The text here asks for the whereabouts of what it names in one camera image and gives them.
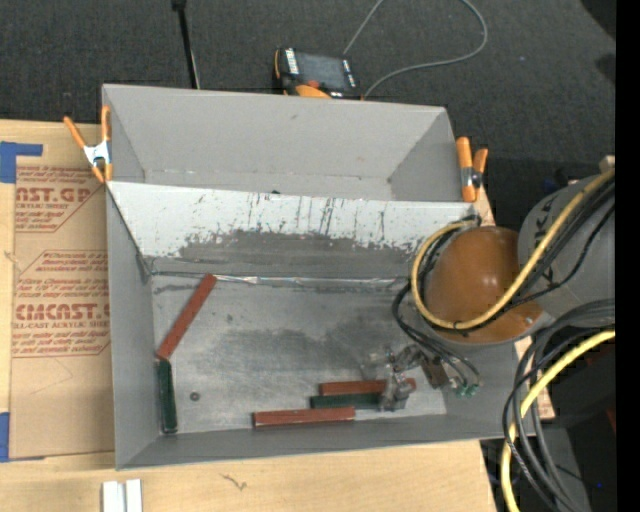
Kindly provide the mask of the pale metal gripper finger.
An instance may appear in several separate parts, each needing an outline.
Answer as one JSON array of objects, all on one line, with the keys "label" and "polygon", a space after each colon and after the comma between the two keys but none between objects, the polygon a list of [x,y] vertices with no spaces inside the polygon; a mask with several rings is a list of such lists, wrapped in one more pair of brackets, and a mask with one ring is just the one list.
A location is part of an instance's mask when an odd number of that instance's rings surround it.
[{"label": "pale metal gripper finger", "polygon": [[411,383],[403,373],[392,372],[386,380],[379,398],[381,411],[404,409],[411,395]]},{"label": "pale metal gripper finger", "polygon": [[360,365],[363,376],[391,376],[396,372],[396,354],[391,349],[368,353]]}]

